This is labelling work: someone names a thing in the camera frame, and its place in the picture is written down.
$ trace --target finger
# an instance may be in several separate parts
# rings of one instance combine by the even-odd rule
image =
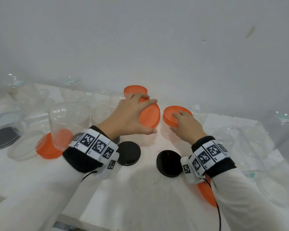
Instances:
[[[141,98],[149,99],[150,97],[145,93],[136,93],[133,97],[133,100],[138,103]]]
[[[188,112],[180,111],[179,113],[180,113],[182,116],[185,116],[185,117],[190,117],[190,116],[191,116]]]
[[[153,128],[145,127],[141,125],[141,134],[150,135],[155,134],[157,131]]]
[[[174,133],[176,133],[177,132],[177,130],[178,130],[178,128],[177,127],[175,127],[175,126],[171,126],[170,127],[170,129],[172,130],[172,132],[174,132]]]
[[[148,108],[151,105],[156,104],[157,102],[158,102],[158,100],[156,100],[156,99],[146,100],[146,101],[139,104],[139,108],[141,111],[143,111],[144,109]]]
[[[127,96],[126,96],[126,99],[127,99],[127,100],[130,100],[130,99],[133,98],[134,96],[135,96],[134,93],[129,93],[129,94],[127,94]]]
[[[177,120],[181,118],[181,114],[179,113],[173,113],[172,116],[174,116]]]

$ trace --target brown stain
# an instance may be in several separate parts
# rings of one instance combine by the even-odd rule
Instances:
[[[249,38],[255,31],[255,25],[251,27],[251,29],[249,30],[248,34],[246,35],[246,39]]]

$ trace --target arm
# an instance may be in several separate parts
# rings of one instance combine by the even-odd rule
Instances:
[[[103,123],[92,127],[110,139],[121,135],[156,133],[140,124],[143,109],[157,100],[138,104],[144,94],[130,94],[121,100],[114,113]],[[0,203],[0,231],[48,231],[68,204],[85,173],[102,164],[75,148],[42,168],[34,183]]]
[[[190,143],[193,152],[214,139],[206,135],[201,124],[190,114],[180,112],[173,116],[177,118],[179,127],[171,127],[171,130]],[[205,174],[212,178],[215,199],[231,230],[288,230],[273,204],[236,168],[230,158],[216,163]]]

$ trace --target table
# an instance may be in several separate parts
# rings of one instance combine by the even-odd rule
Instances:
[[[50,91],[56,102],[63,101],[57,87],[37,84]],[[255,120],[208,114],[204,129],[223,126],[254,126]],[[188,184],[184,174],[167,178],[156,168],[159,152],[169,149],[182,156],[192,153],[187,143],[172,144],[160,133],[151,136],[122,136],[121,141],[134,141],[141,147],[141,158],[133,166],[116,166],[111,177],[99,181],[87,177],[66,206],[58,221],[88,231],[218,230],[217,209],[207,203],[195,184]],[[36,172],[51,160],[36,156],[16,162],[6,156],[8,148],[0,150],[0,202],[34,181]],[[272,157],[281,161],[278,150]],[[289,209],[281,210],[289,220]],[[230,230],[222,215],[222,230]]]

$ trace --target white sleeve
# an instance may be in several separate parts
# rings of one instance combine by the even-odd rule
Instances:
[[[84,174],[63,157],[39,171],[34,183],[0,203],[0,231],[49,231]]]
[[[274,205],[238,168],[213,177],[211,186],[231,230],[289,230]]]

